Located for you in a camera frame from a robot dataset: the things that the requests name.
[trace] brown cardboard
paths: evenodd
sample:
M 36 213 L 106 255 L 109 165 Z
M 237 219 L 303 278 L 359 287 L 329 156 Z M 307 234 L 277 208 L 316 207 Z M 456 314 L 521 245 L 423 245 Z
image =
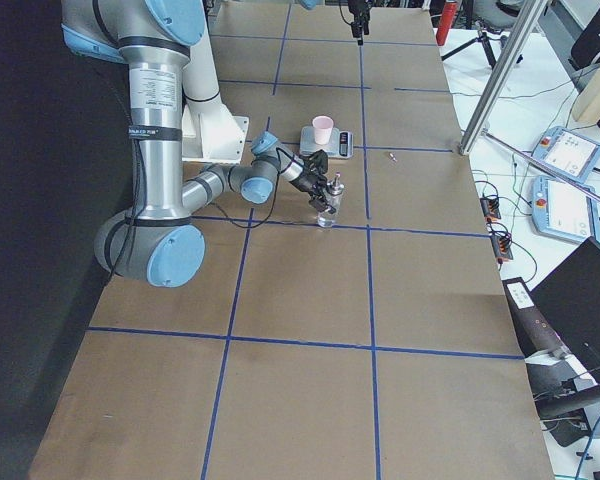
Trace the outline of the brown cardboard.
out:
M 198 275 L 106 288 L 31 478 L 549 478 L 429 15 L 371 18 L 361 50 L 337 7 L 223 4 L 212 42 L 222 98 L 251 120 L 244 165 L 267 128 L 293 150 L 319 114 L 353 132 L 353 158 L 330 161 L 338 227 L 283 180 L 254 230 L 194 212 Z M 272 201 L 217 199 L 241 225 Z
M 223 342 L 87 333 L 33 480 L 199 477 Z
M 303 226 L 251 233 L 235 334 L 369 345 L 365 232 Z
M 208 478 L 375 478 L 369 357 L 232 342 Z
M 553 478 L 524 362 L 378 354 L 383 477 Z
M 367 157 L 373 226 L 486 232 L 467 157 L 388 148 Z
M 379 345 L 520 355 L 489 240 L 372 232 Z

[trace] tripod stand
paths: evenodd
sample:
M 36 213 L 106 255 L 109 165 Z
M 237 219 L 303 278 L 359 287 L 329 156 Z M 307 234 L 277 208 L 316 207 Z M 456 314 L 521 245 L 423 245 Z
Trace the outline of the tripod stand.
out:
M 484 54 L 487 56 L 487 61 L 489 62 L 489 66 L 493 68 L 496 65 L 496 56 L 493 54 L 493 49 L 491 48 L 489 35 L 487 35 L 487 31 L 482 27 L 482 25 L 478 24 L 478 36 L 469 40 L 466 43 L 463 43 L 458 48 L 451 50 L 449 53 L 442 56 L 442 61 L 445 61 L 447 58 L 455 55 L 456 53 L 461 52 L 465 48 L 469 48 L 474 43 L 482 44 L 482 48 L 484 50 Z

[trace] black monitor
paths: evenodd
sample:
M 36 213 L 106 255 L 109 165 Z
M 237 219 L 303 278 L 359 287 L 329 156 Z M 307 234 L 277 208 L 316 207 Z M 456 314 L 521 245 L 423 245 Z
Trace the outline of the black monitor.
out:
M 531 291 L 531 297 L 600 383 L 600 244 L 585 240 Z

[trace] metal pole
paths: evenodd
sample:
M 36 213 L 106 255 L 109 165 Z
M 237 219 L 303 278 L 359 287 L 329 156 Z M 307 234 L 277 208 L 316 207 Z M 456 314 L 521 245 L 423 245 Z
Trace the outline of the metal pole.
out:
M 471 152 L 484 123 L 491 114 L 491 110 L 509 77 L 511 69 L 518 61 L 527 37 L 533 30 L 546 3 L 547 0 L 527 0 L 524 2 L 522 10 L 520 10 L 520 14 L 518 15 L 518 20 L 511 32 L 511 37 L 507 40 L 507 44 L 493 69 L 493 73 L 489 77 L 487 85 L 484 87 L 484 92 L 460 141 L 459 151 L 462 155 L 468 155 Z
M 552 170 L 551 168 L 549 168 L 545 164 L 539 162 L 535 158 L 527 155 L 524 152 L 521 152 L 517 148 L 512 147 L 511 145 L 509 145 L 508 143 L 503 142 L 498 137 L 494 137 L 493 135 L 491 135 L 486 130 L 483 130 L 483 134 L 484 134 L 485 137 L 489 138 L 490 140 L 493 140 L 494 142 L 496 142 L 500 146 L 502 146 L 502 147 L 504 147 L 504 148 L 506 148 L 508 150 L 511 150 L 512 152 L 520 155 L 527 162 L 529 162 L 533 167 L 537 168 L 541 172 L 546 173 L 547 175 L 550 175 L 551 177 L 556 178 L 556 179 L 560 180 L 561 182 L 564 182 L 564 183 L 567 183 L 567 184 L 571 185 L 573 188 L 581 191 L 584 195 L 586 195 L 587 197 L 589 197 L 591 200 L 595 200 L 596 202 L 598 202 L 600 204 L 600 196 L 599 195 L 596 195 L 595 193 L 590 192 L 589 190 L 587 190 L 586 188 L 584 188 L 579 183 L 574 182 L 569 177 L 565 176 L 563 173 L 555 171 L 555 170 Z

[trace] blue tape line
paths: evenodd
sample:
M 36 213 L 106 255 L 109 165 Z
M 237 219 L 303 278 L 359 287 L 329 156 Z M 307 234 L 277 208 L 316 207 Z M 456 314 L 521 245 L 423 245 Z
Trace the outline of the blue tape line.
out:
M 435 90 L 429 88 L 394 88 L 396 92 L 431 92 L 431 93 L 451 93 L 449 90 Z
M 119 327 L 87 327 L 90 332 L 113 332 L 113 333 L 134 333 L 143 335 L 158 335 L 163 337 L 187 337 L 187 338 L 205 338 L 213 340 L 226 340 L 226 335 L 214 335 L 212 333 L 194 333 L 194 332 L 170 332 L 165 330 L 144 330 L 139 328 L 119 328 Z
M 438 232 L 436 230 L 413 230 L 408 228 L 383 228 L 371 227 L 372 230 L 378 232 L 407 232 L 419 235 L 443 235 L 448 237 L 473 237 L 473 238 L 490 238 L 487 233 L 467 233 L 467 232 Z
M 410 353 L 416 355 L 439 355 L 448 357 L 473 357 L 473 358 L 495 358 L 504 360 L 524 360 L 524 357 L 519 355 L 507 355 L 499 353 L 481 353 L 481 352 L 456 352 L 452 350 L 428 350 L 421 348 L 406 348 L 406 347 L 383 347 L 374 348 L 372 345 L 357 345 L 353 343 L 329 343 L 301 340 L 286 340 L 278 338 L 262 338 L 262 337 L 236 337 L 227 335 L 217 335 L 212 333 L 196 333 L 196 332 L 180 332 L 166 330 L 148 330 L 142 328 L 121 328 L 121 327 L 87 327 L 90 332 L 108 332 L 108 333 L 125 333 L 132 335 L 156 335 L 163 337 L 185 337 L 185 338 L 201 338 L 204 340 L 231 340 L 237 342 L 253 342 L 253 343 L 275 343 L 282 345 L 298 345 L 306 347 L 322 347 L 322 348 L 339 348 L 353 350 L 376 350 L 391 353 Z
M 408 152 L 435 152 L 435 153 L 453 153 L 450 148 L 420 148 L 420 147 L 354 147 L 366 148 L 367 150 L 404 150 Z
M 504 353 L 480 353 L 480 352 L 456 352 L 453 350 L 428 350 L 421 348 L 402 348 L 402 347 L 376 347 L 379 352 L 393 353 L 415 353 L 419 355 L 439 355 L 444 357 L 471 357 L 471 358 L 491 358 L 498 360 L 524 360 L 522 355 L 508 355 Z
M 254 40 L 282 40 L 281 37 L 266 37 L 258 35 L 231 35 L 231 34 L 210 34 L 211 38 L 251 38 Z M 323 42 L 323 43 L 351 43 L 355 44 L 356 40 L 337 40 L 329 38 L 302 38 L 302 37 L 288 37 L 285 38 L 287 41 L 293 42 Z M 410 42 L 381 42 L 374 40 L 365 40 L 365 44 L 371 45 L 403 45 L 407 47 L 435 47 L 439 48 L 435 43 L 410 43 Z
M 282 40 L 280 37 L 265 37 L 259 35 L 209 34 L 210 38 L 251 38 L 254 40 Z
M 247 85 L 272 85 L 275 87 L 315 87 L 315 88 L 349 88 L 358 89 L 355 85 L 331 85 L 322 83 L 292 83 L 292 82 L 265 82 L 263 80 L 218 80 L 220 83 L 238 83 Z M 371 87 L 365 87 L 365 90 L 371 90 Z
M 253 221 L 253 208 L 249 212 L 249 223 Z M 209 425 L 209 434 L 207 436 L 207 446 L 204 451 L 204 462 L 202 464 L 202 473 L 200 474 L 200 480 L 206 480 L 207 469 L 209 468 L 209 457 L 211 454 L 211 446 L 213 444 L 213 434 L 216 428 L 216 419 L 218 417 L 218 407 L 220 405 L 220 396 L 222 394 L 222 384 L 224 383 L 224 374 L 227 367 L 227 360 L 229 358 L 229 345 L 231 344 L 231 332 L 233 331 L 233 322 L 236 317 L 236 309 L 238 307 L 238 299 L 240 297 L 240 285 L 242 283 L 242 274 L 244 272 L 244 264 L 247 259 L 247 248 L 249 247 L 249 236 L 251 235 L 251 229 L 247 229 L 244 236 L 244 244 L 242 246 L 242 257 L 240 259 L 240 268 L 238 269 L 238 279 L 236 281 L 236 290 L 233 295 L 233 304 L 231 305 L 231 317 L 229 319 L 229 328 L 227 329 L 227 339 L 224 344 L 224 352 L 222 354 L 222 364 L 220 366 L 220 375 L 218 376 L 218 386 L 216 387 L 216 397 L 213 402 L 213 411 L 211 413 L 211 424 Z
M 276 68 L 276 77 L 274 80 L 273 91 L 271 95 L 276 94 L 276 89 L 278 87 L 278 78 L 280 76 L 280 66 L 282 65 L 282 52 L 284 51 L 284 43 L 287 39 L 287 29 L 289 28 L 289 19 L 291 18 L 291 5 L 287 9 L 287 19 L 284 23 L 284 32 L 282 33 L 282 44 L 280 45 L 280 55 L 278 56 L 278 68 Z
M 193 215 L 192 218 L 200 219 L 200 220 L 223 220 L 229 221 L 228 218 L 225 217 L 212 217 L 206 215 Z M 248 220 L 244 219 L 232 219 L 235 222 L 243 222 L 248 223 Z M 315 223 L 304 223 L 304 222 L 283 222 L 280 220 L 267 220 L 264 222 L 267 225 L 281 225 L 284 227 L 319 227 Z M 418 230 L 414 228 L 399 228 L 399 227 L 363 227 L 359 225 L 340 225 L 335 224 L 333 227 L 335 229 L 343 229 L 343 230 L 371 230 L 372 232 L 390 232 L 390 233 L 413 233 L 417 235 L 443 235 L 449 237 L 472 237 L 472 238 L 490 238 L 487 233 L 470 233 L 470 232 L 443 232 L 437 230 Z
M 376 480 L 382 480 L 382 455 L 380 452 L 380 408 L 378 402 L 378 364 L 376 355 L 376 320 L 373 294 L 373 256 L 371 229 L 367 225 L 367 280 L 369 286 L 369 327 L 371 330 L 371 375 L 373 380 L 373 426 L 376 451 Z
M 362 45 L 358 46 L 360 66 L 360 104 L 362 108 L 362 165 L 364 171 L 364 212 L 367 220 L 371 220 L 371 208 L 369 205 L 369 172 L 367 169 L 367 120 L 364 109 L 364 51 Z
M 252 342 L 252 343 L 273 343 L 278 345 L 298 345 L 301 347 L 321 347 L 321 348 L 338 348 L 348 350 L 371 350 L 368 345 L 356 345 L 353 343 L 329 343 L 329 342 L 313 342 L 302 340 L 286 340 L 283 338 L 259 338 L 259 337 L 235 337 L 231 340 L 236 342 Z

